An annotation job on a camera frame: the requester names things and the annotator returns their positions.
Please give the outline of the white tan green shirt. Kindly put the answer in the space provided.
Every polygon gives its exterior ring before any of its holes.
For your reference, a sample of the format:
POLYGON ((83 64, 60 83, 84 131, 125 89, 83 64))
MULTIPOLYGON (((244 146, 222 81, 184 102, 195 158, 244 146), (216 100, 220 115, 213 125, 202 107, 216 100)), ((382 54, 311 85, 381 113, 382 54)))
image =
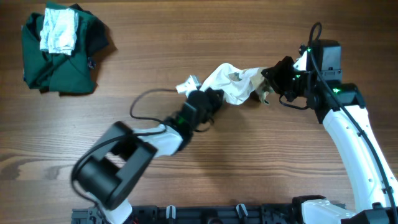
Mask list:
POLYGON ((222 63, 203 82, 200 91, 208 88, 223 90, 223 99, 231 105, 243 104, 255 92, 260 102, 268 105, 266 97, 274 90, 261 73, 264 69, 265 67, 240 70, 230 63, 222 63))

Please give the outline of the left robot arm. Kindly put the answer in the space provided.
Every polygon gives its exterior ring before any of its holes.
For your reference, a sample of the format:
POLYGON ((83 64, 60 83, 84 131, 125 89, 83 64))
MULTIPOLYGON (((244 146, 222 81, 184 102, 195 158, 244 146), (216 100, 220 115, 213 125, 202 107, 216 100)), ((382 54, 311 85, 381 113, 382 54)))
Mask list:
POLYGON ((222 90, 193 90, 182 108, 159 120, 155 128, 131 129, 122 121, 112 124, 72 168, 71 187, 93 206, 74 210, 71 222, 137 223, 127 197, 151 160, 176 154, 201 124, 213 124, 223 97, 222 90))

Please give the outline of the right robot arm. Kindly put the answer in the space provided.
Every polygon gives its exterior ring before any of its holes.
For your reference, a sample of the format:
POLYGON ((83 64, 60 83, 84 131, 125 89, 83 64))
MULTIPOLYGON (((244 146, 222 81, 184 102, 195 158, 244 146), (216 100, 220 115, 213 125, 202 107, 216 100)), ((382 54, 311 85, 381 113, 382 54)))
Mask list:
POLYGON ((288 107, 297 97, 315 112, 335 143, 354 194, 355 211, 319 195, 295 197, 291 219, 297 223, 397 223, 397 179, 371 129, 362 94, 342 83, 341 45, 311 40, 301 57, 285 57, 261 74, 288 107))

